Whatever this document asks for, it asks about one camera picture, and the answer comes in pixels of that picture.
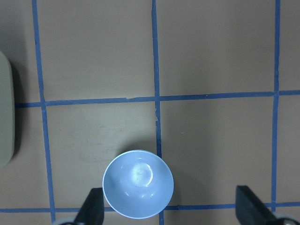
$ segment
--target white object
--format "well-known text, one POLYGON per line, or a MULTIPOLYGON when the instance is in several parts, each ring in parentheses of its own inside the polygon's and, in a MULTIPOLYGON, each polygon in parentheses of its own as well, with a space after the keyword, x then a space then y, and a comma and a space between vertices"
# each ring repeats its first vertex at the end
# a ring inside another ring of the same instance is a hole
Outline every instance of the white object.
POLYGON ((132 150, 117 156, 103 176, 110 206, 128 218, 145 219, 161 212, 173 195, 173 176, 157 155, 132 150))
POLYGON ((15 106, 11 67, 0 52, 0 168, 12 158, 15 147, 15 106))
POLYGON ((295 217, 294 215, 290 215, 290 214, 286 214, 286 213, 281 213, 281 212, 274 212, 273 213, 274 216, 277 218, 277 219, 280 219, 280 218, 290 218, 290 219, 293 219, 297 222, 299 222, 300 220, 298 220, 297 217, 295 217))

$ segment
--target tan surface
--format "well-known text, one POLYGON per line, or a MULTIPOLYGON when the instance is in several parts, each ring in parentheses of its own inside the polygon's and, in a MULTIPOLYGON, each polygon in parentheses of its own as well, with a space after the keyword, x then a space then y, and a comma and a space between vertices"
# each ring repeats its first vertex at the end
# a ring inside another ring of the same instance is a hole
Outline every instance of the tan surface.
MULTIPOLYGON (((46 100, 154 95, 150 0, 38 0, 37 10, 46 100)), ((299 11, 297 0, 281 1, 281 90, 300 89, 299 11)), ((0 14, 16 102, 39 101, 31 1, 5 0, 0 14)), ((160 94, 273 91, 274 18, 271 0, 157 0, 160 94)), ((279 203, 300 201, 299 114, 300 96, 280 97, 279 203)), ((47 115, 57 208, 80 207, 119 153, 156 151, 154 102, 49 106, 47 115)), ((237 184, 270 203, 272 116, 273 97, 161 102, 162 155, 175 181, 170 205, 234 203, 237 184)), ((0 169, 0 210, 49 208, 40 107, 16 110, 15 143, 17 154, 0 169)), ((299 208, 278 211, 297 216, 299 208)), ((157 216, 105 215, 106 224, 159 224, 157 216)), ((49 213, 0 219, 50 224, 49 213)), ((234 209, 165 212, 166 225, 199 221, 237 224, 234 209)))

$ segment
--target white bowl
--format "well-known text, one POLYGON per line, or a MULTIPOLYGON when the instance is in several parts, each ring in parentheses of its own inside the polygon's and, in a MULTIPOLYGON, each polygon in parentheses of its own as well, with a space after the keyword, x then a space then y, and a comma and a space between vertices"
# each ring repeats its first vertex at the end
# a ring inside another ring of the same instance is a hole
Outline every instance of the white bowl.
POLYGON ((167 164, 145 150, 117 156, 103 176, 103 193, 110 206, 128 218, 160 213, 173 195, 173 176, 167 164))

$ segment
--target blue tape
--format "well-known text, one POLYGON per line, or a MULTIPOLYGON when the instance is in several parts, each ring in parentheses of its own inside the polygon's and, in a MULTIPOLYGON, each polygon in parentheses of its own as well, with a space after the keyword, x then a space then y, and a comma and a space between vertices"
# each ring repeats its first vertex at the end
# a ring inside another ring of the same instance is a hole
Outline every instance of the blue tape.
POLYGON ((276 207, 300 207, 300 202, 276 203, 276 207))
POLYGON ((161 96, 160 101, 182 101, 182 100, 201 100, 201 99, 217 99, 217 98, 253 98, 253 97, 271 97, 274 92, 237 92, 237 93, 219 93, 219 94, 203 94, 203 95, 177 95, 177 96, 161 96))
POLYGON ((28 102, 28 103, 16 103, 15 108, 21 109, 21 108, 33 108, 33 107, 41 107, 40 102, 28 102))
POLYGON ((279 95, 300 95, 300 90, 280 90, 279 95))
MULTIPOLYGON (((55 212, 79 212, 80 208, 56 208, 55 212)), ((112 207, 104 207, 105 212, 115 212, 112 207)))
POLYGON ((216 204, 216 205, 179 205, 167 206, 165 210, 219 210, 234 209, 235 204, 216 204))
POLYGON ((156 115, 156 151, 159 157, 161 152, 161 125, 160 125, 160 92, 159 92, 159 63, 158 63, 158 23, 156 13, 156 0, 152 0, 152 38, 153 38, 153 68, 154 68, 154 93, 155 93, 155 115, 156 115))
POLYGON ((50 214, 51 214, 51 221, 54 222, 55 205, 54 205, 53 182, 52 182, 52 171, 51 171, 51 160, 50 160, 47 111, 46 111, 45 98, 44 98, 44 82, 43 82, 42 58, 41 58, 41 49, 40 49, 40 40, 39 40, 37 0, 32 0, 32 14, 33 14, 34 38, 36 42, 37 78, 38 78, 38 87, 39 87, 39 95, 41 101, 42 119, 43 119, 50 214))
POLYGON ((99 98, 99 99, 79 99, 79 100, 56 100, 46 101, 46 106, 53 105, 85 105, 85 104, 105 104, 105 103, 126 103, 126 102, 154 102, 155 97, 135 97, 135 98, 99 98))
POLYGON ((0 209, 0 213, 35 213, 35 212, 50 212, 49 208, 36 209, 0 209))
POLYGON ((159 218, 159 225, 165 225, 164 211, 163 210, 159 213, 158 218, 159 218))
POLYGON ((275 3, 275 56, 274 56, 274 100, 272 119, 272 177, 271 203, 272 211, 276 211, 277 197, 277 135, 278 135, 278 105, 279 105, 279 53, 280 53, 280 0, 275 3))

